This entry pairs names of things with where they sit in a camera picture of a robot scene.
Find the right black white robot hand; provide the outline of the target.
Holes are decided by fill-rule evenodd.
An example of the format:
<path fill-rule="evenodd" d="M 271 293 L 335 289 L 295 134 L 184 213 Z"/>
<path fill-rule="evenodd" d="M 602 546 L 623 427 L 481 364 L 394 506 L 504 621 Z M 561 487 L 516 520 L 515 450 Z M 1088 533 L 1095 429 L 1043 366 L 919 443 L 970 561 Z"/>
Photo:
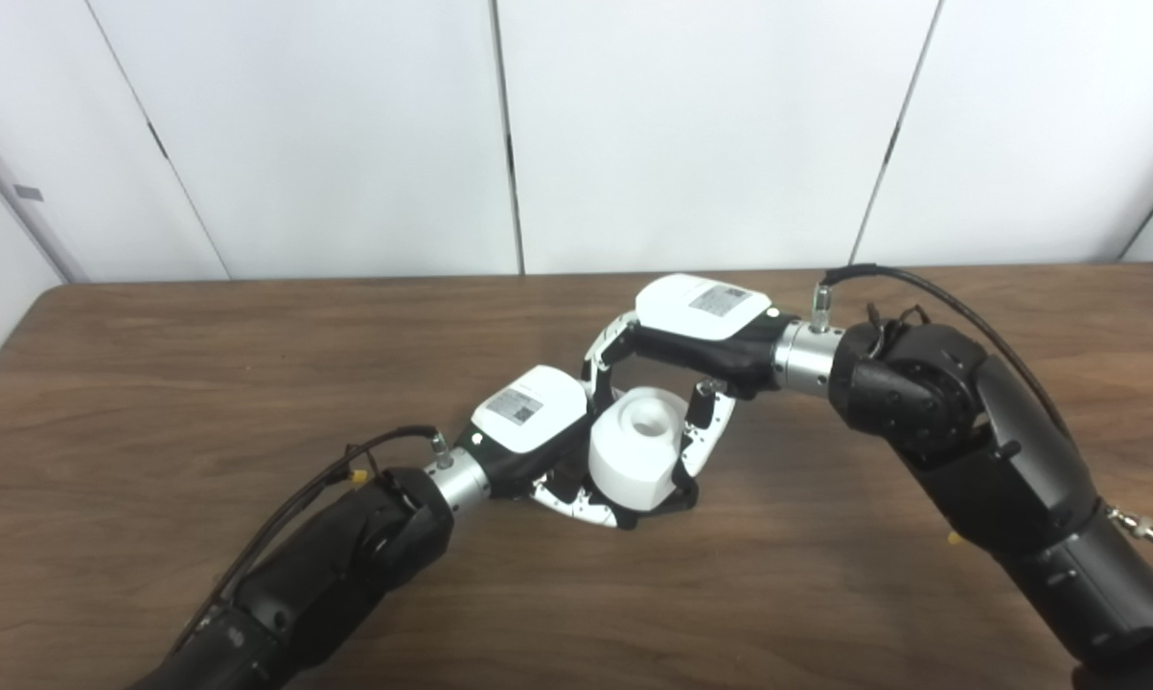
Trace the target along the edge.
<path fill-rule="evenodd" d="M 710 453 L 708 443 L 726 423 L 733 403 L 781 389 L 776 351 L 794 323 L 796 316 L 777 309 L 763 292 L 689 273 L 665 275 L 595 336 L 579 378 L 590 410 L 602 414 L 611 405 L 612 368 L 626 358 L 643 357 L 702 376 L 687 399 L 671 471 L 677 488 L 691 492 Z"/>

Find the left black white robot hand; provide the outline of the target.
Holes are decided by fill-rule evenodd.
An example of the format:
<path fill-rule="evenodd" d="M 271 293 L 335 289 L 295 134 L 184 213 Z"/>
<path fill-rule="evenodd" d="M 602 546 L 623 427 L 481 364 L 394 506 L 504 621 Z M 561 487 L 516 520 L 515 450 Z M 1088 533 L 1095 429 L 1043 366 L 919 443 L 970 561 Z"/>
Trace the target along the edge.
<path fill-rule="evenodd" d="M 567 518 L 615 528 L 611 507 L 593 497 L 590 428 L 585 385 L 567 372 L 534 366 L 473 410 L 449 467 L 430 472 L 454 512 L 483 498 L 532 498 Z"/>

